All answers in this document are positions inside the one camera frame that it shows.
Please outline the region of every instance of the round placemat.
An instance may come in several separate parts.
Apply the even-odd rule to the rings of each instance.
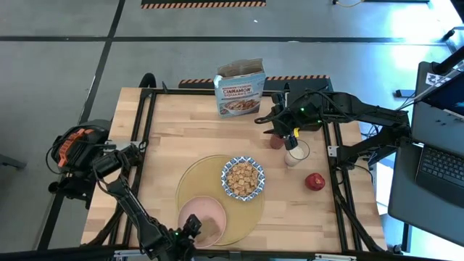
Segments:
[[[221,186],[220,175],[231,156],[215,155],[205,157],[188,168],[177,187],[176,204],[178,212],[188,200],[195,196],[211,196],[222,204],[227,223],[223,237],[215,244],[232,244],[250,234],[261,219],[264,209],[264,195],[260,193],[253,200],[243,202],[228,196]]]

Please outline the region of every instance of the cereal box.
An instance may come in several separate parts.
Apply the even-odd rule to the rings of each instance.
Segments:
[[[262,59],[239,60],[217,69],[214,83],[219,115],[259,112],[265,80]]]

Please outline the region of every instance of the concrete floor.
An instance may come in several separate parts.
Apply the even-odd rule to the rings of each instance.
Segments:
[[[426,4],[268,0],[264,8],[142,10],[125,1],[116,36],[332,37],[331,43],[114,42],[90,119],[110,119],[121,87],[151,72],[175,88],[210,78],[236,59],[261,57],[268,75],[330,75],[336,91],[396,108],[392,92],[414,89],[418,63],[442,61],[445,45],[337,43],[338,37],[407,38],[427,43],[444,33]],[[2,36],[107,36],[118,0],[0,0]],[[104,42],[0,41],[0,153],[28,162],[0,166],[0,252],[34,249],[57,179],[44,164],[54,138],[74,126]],[[86,219],[82,202],[65,200],[51,248],[76,247]]]

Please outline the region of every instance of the black and orange hazard tape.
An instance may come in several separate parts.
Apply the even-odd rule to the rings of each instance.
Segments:
[[[219,7],[265,7],[266,0],[253,1],[221,1],[221,0],[142,0],[142,9],[175,9],[175,8],[219,8]]]
[[[331,86],[328,75],[299,75],[299,76],[269,76],[266,77],[265,89],[279,91],[283,85],[289,83],[301,88],[306,88],[308,84],[321,91]],[[179,83],[179,88],[214,88],[212,79],[188,79]]]

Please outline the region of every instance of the wooden tabletop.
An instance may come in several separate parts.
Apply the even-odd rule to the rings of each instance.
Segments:
[[[140,91],[140,88],[122,88],[110,139],[130,140]],[[148,102],[142,119],[146,117],[147,106]],[[269,135],[262,133],[272,128],[271,123],[253,123],[256,117],[269,113],[272,106],[270,98],[263,97],[258,114],[220,119],[214,96],[158,94],[138,193],[148,213],[168,228],[176,227],[175,192],[187,168],[214,154],[248,155],[265,169],[265,208],[261,220],[245,239],[211,249],[340,252],[322,129],[300,133],[300,139],[310,145],[310,156],[296,167],[287,167],[283,160],[285,149],[271,149]],[[335,144],[333,128],[329,127]],[[142,123],[139,139],[143,129]],[[357,122],[341,124],[341,133],[345,145],[361,141]],[[365,162],[359,161],[358,164],[367,167]],[[314,172],[326,180],[325,188],[318,192],[310,191],[304,185],[304,179]],[[370,176],[360,168],[349,174],[357,216],[377,244],[386,248]],[[113,173],[105,180],[111,181],[117,175]],[[112,197],[96,188],[82,243],[97,235],[114,212],[115,205]],[[348,218],[345,216],[344,220],[349,248],[354,249]],[[124,225],[125,217],[120,224],[119,243]],[[130,246],[138,248],[134,228]]]

